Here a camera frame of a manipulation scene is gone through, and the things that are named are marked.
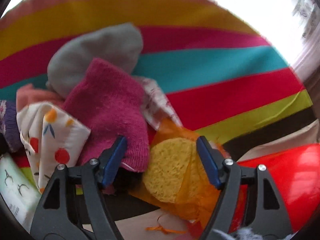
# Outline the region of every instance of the blue gripper pad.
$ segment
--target blue gripper pad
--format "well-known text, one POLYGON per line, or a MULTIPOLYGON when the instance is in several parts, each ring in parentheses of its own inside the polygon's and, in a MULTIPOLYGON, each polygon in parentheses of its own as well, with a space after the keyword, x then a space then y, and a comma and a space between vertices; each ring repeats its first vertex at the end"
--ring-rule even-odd
POLYGON ((102 186, 105 188, 111 185, 116 177, 122 158, 127 151, 127 138, 124 136, 118 137, 112 147, 107 151, 112 151, 106 166, 103 170, 102 186))
POLYGON ((212 149, 209 142, 204 136, 200 136, 196 141, 197 152, 201 159, 202 165, 204 167, 205 172, 207 173, 209 182, 214 185, 214 187, 218 190, 222 188, 222 182, 219 178, 219 169, 217 164, 214 161, 215 159, 221 160, 220 165, 224 160, 220 151, 216 149, 212 149))

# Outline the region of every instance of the silver bolt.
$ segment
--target silver bolt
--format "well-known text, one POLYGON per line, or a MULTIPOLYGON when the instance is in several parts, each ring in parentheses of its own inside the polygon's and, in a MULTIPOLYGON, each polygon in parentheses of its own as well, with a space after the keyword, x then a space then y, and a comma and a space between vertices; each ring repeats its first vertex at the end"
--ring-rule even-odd
POLYGON ((96 165, 96 164, 98 163, 98 159, 93 158, 93 159, 89 160, 89 163, 90 163, 91 165, 96 165))
POLYGON ((259 164, 258 169, 259 171, 265 171, 267 167, 264 164, 259 164))
POLYGON ((233 161, 232 159, 225 159, 225 160, 224 160, 224 163, 225 163, 226 165, 228 165, 228 166, 231 166, 231 165, 233 165, 234 161, 233 161))
POLYGON ((57 165, 57 169, 58 169, 59 171, 62 171, 64 168, 65 168, 65 165, 64 165, 64 164, 58 164, 58 165, 57 165))

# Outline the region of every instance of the red dot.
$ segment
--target red dot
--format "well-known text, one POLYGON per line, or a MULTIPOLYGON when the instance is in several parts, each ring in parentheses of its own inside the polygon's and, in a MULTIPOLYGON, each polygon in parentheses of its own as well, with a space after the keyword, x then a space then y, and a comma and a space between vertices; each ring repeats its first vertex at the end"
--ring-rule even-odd
POLYGON ((58 163, 67 164, 69 162, 69 160, 70 160, 70 155, 65 149, 59 148, 55 152, 54 158, 56 159, 56 161, 58 163))
POLYGON ((35 153, 38 153, 38 150, 39 150, 39 139, 35 138, 35 137, 31 137, 30 138, 30 145, 33 148, 33 150, 35 151, 35 153))

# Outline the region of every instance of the orange mesh bag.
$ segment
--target orange mesh bag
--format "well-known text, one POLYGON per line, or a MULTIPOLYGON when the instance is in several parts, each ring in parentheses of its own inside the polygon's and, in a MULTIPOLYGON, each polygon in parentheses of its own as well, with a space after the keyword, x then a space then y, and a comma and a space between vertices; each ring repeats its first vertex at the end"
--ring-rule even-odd
POLYGON ((204 171, 196 151, 198 137, 164 119, 152 141, 143 182, 131 194, 182 219, 200 221, 204 228, 220 192, 204 171))

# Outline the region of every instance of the yellow sponge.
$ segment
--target yellow sponge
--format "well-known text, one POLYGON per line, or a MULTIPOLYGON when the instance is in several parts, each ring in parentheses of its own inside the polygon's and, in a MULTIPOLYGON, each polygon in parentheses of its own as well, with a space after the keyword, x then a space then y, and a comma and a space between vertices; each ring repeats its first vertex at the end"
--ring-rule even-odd
POLYGON ((174 138, 151 149, 150 163, 143 182, 159 201, 177 203, 193 198, 198 193, 200 179, 205 177, 196 143, 188 139, 174 138))

